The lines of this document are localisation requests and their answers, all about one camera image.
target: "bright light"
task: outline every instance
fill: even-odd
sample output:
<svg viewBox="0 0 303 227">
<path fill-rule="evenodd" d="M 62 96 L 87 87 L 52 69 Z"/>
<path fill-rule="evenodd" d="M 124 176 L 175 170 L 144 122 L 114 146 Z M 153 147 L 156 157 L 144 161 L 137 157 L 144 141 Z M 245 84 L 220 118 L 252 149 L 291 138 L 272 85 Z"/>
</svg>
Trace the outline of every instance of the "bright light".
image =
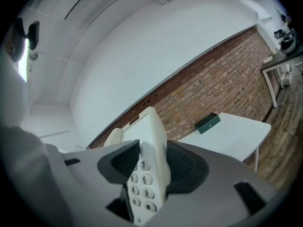
<svg viewBox="0 0 303 227">
<path fill-rule="evenodd" d="M 28 39 L 25 39 L 25 50 L 21 60 L 18 63 L 18 72 L 26 83 L 27 83 L 27 56 L 28 56 Z"/>
</svg>

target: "white table leg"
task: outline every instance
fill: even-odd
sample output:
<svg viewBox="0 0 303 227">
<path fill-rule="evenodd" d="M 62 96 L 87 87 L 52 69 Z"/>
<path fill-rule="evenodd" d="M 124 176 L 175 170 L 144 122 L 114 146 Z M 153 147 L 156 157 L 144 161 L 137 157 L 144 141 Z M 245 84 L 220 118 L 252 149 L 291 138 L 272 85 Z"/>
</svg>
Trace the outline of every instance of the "white table leg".
<svg viewBox="0 0 303 227">
<path fill-rule="evenodd" d="M 271 100 L 273 101 L 274 108 L 276 108 L 276 97 L 275 97 L 273 86 L 271 85 L 267 72 L 265 70 L 263 70 L 262 72 L 265 77 L 265 81 L 267 82 L 269 93 L 271 95 Z"/>
<path fill-rule="evenodd" d="M 283 81 L 281 79 L 281 75 L 280 75 L 280 72 L 279 72 L 278 68 L 275 69 L 275 73 L 276 73 L 276 77 L 278 79 L 278 82 L 280 83 L 280 87 L 284 88 Z"/>
<path fill-rule="evenodd" d="M 259 161 L 259 146 L 255 150 L 255 172 L 257 172 L 258 161 Z"/>
</svg>

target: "green box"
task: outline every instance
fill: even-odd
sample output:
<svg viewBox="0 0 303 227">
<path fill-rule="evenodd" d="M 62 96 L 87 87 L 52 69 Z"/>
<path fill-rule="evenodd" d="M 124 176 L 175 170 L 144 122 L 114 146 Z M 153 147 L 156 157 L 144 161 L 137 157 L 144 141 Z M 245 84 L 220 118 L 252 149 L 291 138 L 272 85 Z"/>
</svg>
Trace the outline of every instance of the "green box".
<svg viewBox="0 0 303 227">
<path fill-rule="evenodd" d="M 200 134 L 203 134 L 204 132 L 212 128 L 214 125 L 216 125 L 218 122 L 220 122 L 219 115 L 210 113 L 203 120 L 196 123 L 195 126 L 198 128 Z"/>
</svg>

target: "white ceiling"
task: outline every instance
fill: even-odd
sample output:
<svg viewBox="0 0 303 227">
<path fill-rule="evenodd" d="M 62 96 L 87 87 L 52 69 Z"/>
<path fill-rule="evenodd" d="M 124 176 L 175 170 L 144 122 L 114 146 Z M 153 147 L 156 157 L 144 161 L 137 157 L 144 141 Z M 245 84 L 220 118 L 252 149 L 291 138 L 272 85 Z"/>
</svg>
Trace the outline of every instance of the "white ceiling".
<svg viewBox="0 0 303 227">
<path fill-rule="evenodd" d="M 95 48 L 123 20 L 154 1 L 31 0 L 20 13 L 26 32 L 32 22 L 40 21 L 38 59 L 28 60 L 28 86 L 35 94 L 31 100 L 69 107 L 73 89 Z"/>
</svg>

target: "keypad button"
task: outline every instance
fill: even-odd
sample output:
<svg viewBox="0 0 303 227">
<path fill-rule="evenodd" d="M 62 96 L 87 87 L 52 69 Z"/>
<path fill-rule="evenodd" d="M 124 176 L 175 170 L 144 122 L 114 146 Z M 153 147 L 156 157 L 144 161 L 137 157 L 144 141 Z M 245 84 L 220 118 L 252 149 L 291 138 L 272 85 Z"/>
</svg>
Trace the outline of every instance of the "keypad button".
<svg viewBox="0 0 303 227">
<path fill-rule="evenodd" d="M 140 168 L 142 171 L 148 171 L 151 168 L 151 163 L 149 160 L 144 160 L 140 163 Z"/>
<path fill-rule="evenodd" d="M 138 182 L 138 177 L 136 174 L 131 174 L 131 177 L 129 178 L 132 183 L 137 183 Z"/>
<path fill-rule="evenodd" d="M 139 200 L 138 198 L 136 198 L 136 197 L 132 197 L 132 198 L 131 198 L 131 202 L 132 202 L 134 205 L 136 205 L 136 206 L 140 206 L 140 205 L 141 205 L 140 200 Z"/>
<path fill-rule="evenodd" d="M 157 211 L 156 205 L 154 205 L 152 202 L 146 201 L 144 203 L 144 207 L 145 207 L 146 210 L 148 210 L 150 212 L 156 212 Z"/>
<path fill-rule="evenodd" d="M 139 189 L 136 186 L 131 186 L 131 192 L 134 195 L 139 195 Z"/>
<path fill-rule="evenodd" d="M 153 190 L 150 188 L 143 188 L 142 194 L 145 198 L 148 198 L 148 199 L 153 199 L 155 197 Z"/>
<path fill-rule="evenodd" d="M 141 182 L 145 185 L 151 185 L 152 183 L 152 176 L 149 174 L 143 174 L 141 177 Z"/>
</svg>

